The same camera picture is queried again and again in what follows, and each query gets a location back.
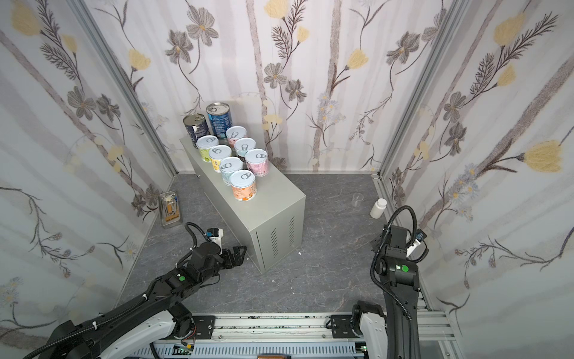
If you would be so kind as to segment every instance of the orange can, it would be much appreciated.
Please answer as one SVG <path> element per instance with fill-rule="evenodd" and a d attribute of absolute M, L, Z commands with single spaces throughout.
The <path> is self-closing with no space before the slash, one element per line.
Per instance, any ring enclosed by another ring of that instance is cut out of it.
<path fill-rule="evenodd" d="M 257 194 L 255 175 L 251 171 L 245 169 L 236 171 L 229 177 L 229 182 L 231 182 L 233 196 L 235 196 L 237 200 L 250 200 Z"/>

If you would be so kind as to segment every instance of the clear glass cup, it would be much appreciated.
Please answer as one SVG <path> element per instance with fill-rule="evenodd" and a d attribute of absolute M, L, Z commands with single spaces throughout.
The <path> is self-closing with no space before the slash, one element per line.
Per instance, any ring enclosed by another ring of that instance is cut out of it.
<path fill-rule="evenodd" d="M 351 205 L 353 207 L 359 207 L 360 203 L 363 201 L 363 195 L 360 193 L 353 193 L 353 200 L 351 201 Z"/>

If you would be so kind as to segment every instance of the pink can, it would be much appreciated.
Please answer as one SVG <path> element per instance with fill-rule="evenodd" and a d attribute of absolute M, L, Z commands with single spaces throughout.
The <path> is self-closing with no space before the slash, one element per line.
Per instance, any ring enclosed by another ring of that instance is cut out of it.
<path fill-rule="evenodd" d="M 262 149 L 256 148 L 247 151 L 245 154 L 245 162 L 247 162 L 247 168 L 253 172 L 255 177 L 263 177 L 269 173 L 267 152 Z"/>
<path fill-rule="evenodd" d="M 238 139 L 247 136 L 247 130 L 243 126 L 232 126 L 225 131 L 225 135 L 227 136 L 229 147 L 233 148 Z"/>

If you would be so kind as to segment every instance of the blue can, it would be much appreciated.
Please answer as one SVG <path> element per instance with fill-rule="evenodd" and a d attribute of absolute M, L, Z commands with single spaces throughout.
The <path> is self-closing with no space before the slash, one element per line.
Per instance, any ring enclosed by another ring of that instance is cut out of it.
<path fill-rule="evenodd" d="M 229 105 L 223 102 L 214 102 L 207 106 L 206 112 L 210 118 L 214 135 L 220 140 L 225 140 L 227 138 L 225 132 L 233 126 Z"/>
<path fill-rule="evenodd" d="M 187 129 L 187 133 L 189 133 L 195 148 L 197 148 L 197 139 L 203 136 L 207 136 L 210 133 L 210 129 L 207 127 L 205 116 L 199 113 L 193 113 L 191 115 L 185 116 L 183 118 L 183 124 L 185 129 Z"/>

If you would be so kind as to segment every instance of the dark purple can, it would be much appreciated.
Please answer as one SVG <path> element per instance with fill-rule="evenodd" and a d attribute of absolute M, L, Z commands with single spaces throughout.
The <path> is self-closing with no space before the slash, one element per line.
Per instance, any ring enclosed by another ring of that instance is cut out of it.
<path fill-rule="evenodd" d="M 183 124 L 185 129 L 187 129 L 187 133 L 191 137 L 193 141 L 193 146 L 197 148 L 196 142 L 197 139 L 203 136 L 206 136 L 210 133 L 209 127 L 207 127 L 207 121 L 205 120 L 205 116 L 199 113 L 192 113 L 187 115 L 183 118 Z"/>

